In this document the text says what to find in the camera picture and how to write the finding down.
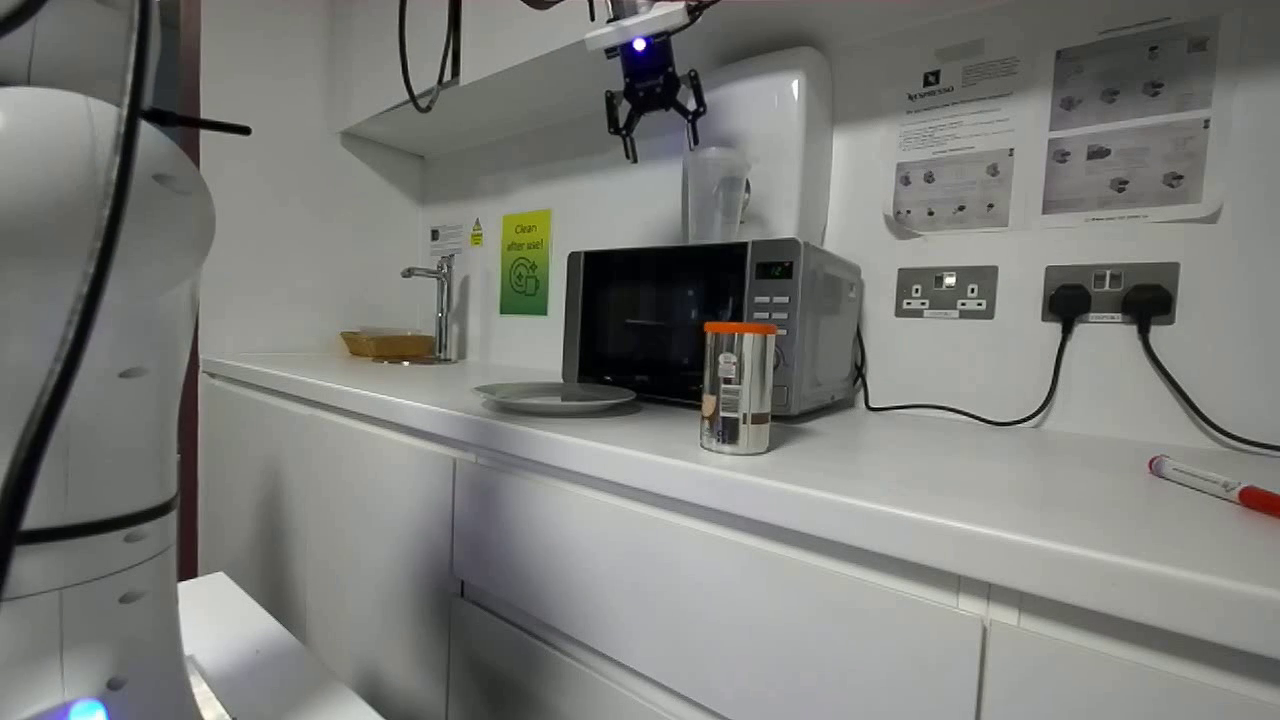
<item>yellow sign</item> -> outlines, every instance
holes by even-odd
[[[505,315],[546,315],[552,212],[505,214]]]

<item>plug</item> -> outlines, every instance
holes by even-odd
[[[1120,315],[1140,331],[1150,331],[1158,315],[1171,311],[1171,291],[1165,282],[1130,282],[1120,298]]]
[[[1084,282],[1058,282],[1044,308],[1070,331],[1093,311],[1093,291]]]

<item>white countertop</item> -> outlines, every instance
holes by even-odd
[[[699,450],[680,409],[495,415],[476,383],[536,381],[495,369],[264,350],[205,371],[1280,659],[1280,521],[1149,479],[1149,455],[1168,450],[1157,445],[841,410],[735,460]]]

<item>black cable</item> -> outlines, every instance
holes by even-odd
[[[429,92],[415,92],[415,85],[411,85],[409,0],[400,0],[400,13],[395,13],[395,45],[400,45],[400,85],[402,85],[409,109],[415,109],[419,115],[434,113],[439,94],[446,87],[455,87],[455,80],[458,80],[458,50],[463,50],[463,8],[458,8],[458,0],[446,0],[442,47],[439,47],[439,64],[434,64],[434,85]]]
[[[864,409],[873,410],[873,415],[890,415],[890,410],[940,410],[940,415],[965,415],[965,418],[970,418],[970,423],[986,423],[986,427],[1022,427],[1022,423],[1034,423],[1046,409],[1050,409],[1050,399],[1056,399],[1056,389],[1058,389],[1058,377],[1062,377],[1062,360],[1068,360],[1068,344],[1070,344],[1070,336],[1075,336],[1075,325],[1058,325],[1062,331],[1058,331],[1058,344],[1056,344],[1056,357],[1050,357],[1050,377],[1046,377],[1046,393],[1044,393],[1044,399],[1026,410],[1026,415],[1009,415],[1009,418],[1000,418],[1000,415],[981,415],[981,410],[969,410],[969,409],[950,409],[950,403],[877,403],[873,399],[873,381],[866,381],[866,344],[864,344],[864,331],[857,331],[857,350],[858,350],[858,383],[864,383]]]
[[[1150,344],[1150,328],[1157,319],[1171,319],[1171,291],[1165,282],[1130,282],[1120,298],[1120,311],[1130,319],[1135,341],[1142,344],[1149,362],[1157,369],[1157,377],[1168,383],[1168,393],[1179,399],[1179,409],[1200,423],[1203,437],[1220,438],[1220,445],[1234,445],[1234,447],[1251,447],[1251,450],[1280,450],[1280,445],[1269,438],[1251,438],[1240,432],[1229,432],[1224,423],[1217,423],[1195,399],[1191,393],[1168,371],[1168,362],[1158,360],[1157,344]]]
[[[252,137],[248,122],[229,122],[213,115],[188,115],[188,113],[169,113],[169,109],[145,109],[145,118],[156,126],[195,126],[195,132],[218,132],[218,137]]]
[[[1150,344],[1150,325],[1135,325],[1135,341],[1142,344],[1149,362],[1150,362],[1157,377],[1168,383],[1168,393],[1175,394],[1175,403],[1179,403],[1203,432],[1210,432],[1217,438],[1229,438],[1229,445],[1234,445],[1234,447],[1280,450],[1280,445],[1251,438],[1251,437],[1240,437],[1240,432],[1217,423],[1217,418],[1191,399],[1191,393],[1168,371],[1168,362],[1158,360],[1158,350],[1157,350],[1157,344]]]
[[[0,35],[25,29],[33,14],[44,13],[46,0],[18,0],[11,13],[0,14]]]
[[[169,494],[162,503],[124,511],[124,516],[98,516],[87,522],[59,522],[59,526],[27,526],[17,544],[71,544],[71,541],[87,541],[87,534],[110,534],[110,530],[128,530],[141,522],[156,522],[156,521],[171,516],[176,503],[178,503],[178,494]]]
[[[969,410],[969,409],[950,409],[950,403],[877,403],[873,399],[873,377],[866,377],[866,344],[864,344],[864,331],[857,331],[857,357],[858,357],[858,369],[857,369],[857,381],[864,383],[864,409],[873,415],[886,415],[886,410],[942,410],[942,415],[965,415],[970,423],[986,423],[986,427],[1022,427],[1022,423],[1034,423],[1040,415],[1050,410],[1050,399],[1056,399],[1056,389],[1062,381],[1062,360],[1068,360],[1068,346],[1070,346],[1070,336],[1075,336],[1075,325],[1081,315],[1093,311],[1093,291],[1084,282],[1062,282],[1046,295],[1046,315],[1058,325],[1058,344],[1056,344],[1056,357],[1050,357],[1050,377],[1046,377],[1046,393],[1044,399],[1026,410],[1026,415],[981,415],[981,410]]]
[[[110,262],[124,236],[128,214],[128,191],[133,191],[133,164],[134,164],[134,138],[141,138],[141,113],[145,113],[145,76],[146,76],[146,50],[153,50],[153,0],[134,0],[133,13],[133,56],[124,76],[124,115],[114,122],[114,164],[110,164],[110,195],[98,214],[98,230],[93,245],[93,259],[83,268],[78,291],[71,298],[71,311],[64,319],[59,346],[44,371],[38,394],[25,418],[25,432],[11,447],[5,487],[0,487],[0,598],[11,570],[11,553],[25,530],[27,503],[35,494],[35,479],[46,455],[46,438],[64,415],[64,403],[71,394],[71,383],[78,377],[98,305],[107,295]]]

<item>plate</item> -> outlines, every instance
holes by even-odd
[[[521,415],[601,415],[636,403],[636,393],[609,383],[485,383],[476,393]]]

